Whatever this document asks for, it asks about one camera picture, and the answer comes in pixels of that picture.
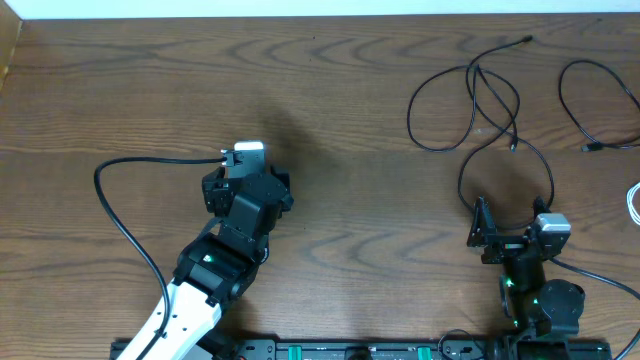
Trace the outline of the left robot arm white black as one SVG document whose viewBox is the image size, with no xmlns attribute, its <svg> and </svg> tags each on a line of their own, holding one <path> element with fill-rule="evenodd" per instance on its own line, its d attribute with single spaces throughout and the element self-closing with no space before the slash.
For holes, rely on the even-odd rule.
<svg viewBox="0 0 640 360">
<path fill-rule="evenodd" d="M 202 179 L 214 217 L 179 255 L 160 301 L 121 359 L 182 359 L 253 283 L 269 256 L 269 233 L 293 205 L 283 168 L 224 167 Z"/>
</svg>

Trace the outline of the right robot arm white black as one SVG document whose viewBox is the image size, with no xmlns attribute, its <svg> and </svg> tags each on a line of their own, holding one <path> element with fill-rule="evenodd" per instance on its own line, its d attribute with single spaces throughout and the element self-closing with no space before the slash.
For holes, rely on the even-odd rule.
<svg viewBox="0 0 640 360">
<path fill-rule="evenodd" d="M 568 340 L 579 333 L 583 288 L 562 279 L 548 280 L 543 266 L 561 253 L 571 225 L 540 197 L 533 209 L 533 223 L 523 234 L 505 235 L 498 231 L 484 198 L 474 205 L 467 246 L 483 250 L 484 264 L 503 267 L 502 308 L 515 326 L 489 342 L 485 351 L 489 359 L 568 359 Z"/>
</svg>

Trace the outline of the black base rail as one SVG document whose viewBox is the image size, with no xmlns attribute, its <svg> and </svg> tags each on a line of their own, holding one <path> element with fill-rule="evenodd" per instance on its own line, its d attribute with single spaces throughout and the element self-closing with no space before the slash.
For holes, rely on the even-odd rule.
<svg viewBox="0 0 640 360">
<path fill-rule="evenodd" d="M 471 340 L 445 339 L 427 342 L 284 342 L 270 339 L 241 340 L 234 344 L 215 344 L 202 340 L 181 359 L 231 360 L 437 360 L 437 359 L 513 359 L 491 350 L 483 353 Z M 560 344 L 533 350 L 527 345 L 524 356 L 515 359 L 612 359 L 608 344 L 598 341 L 568 343 L 564 355 Z"/>
</svg>

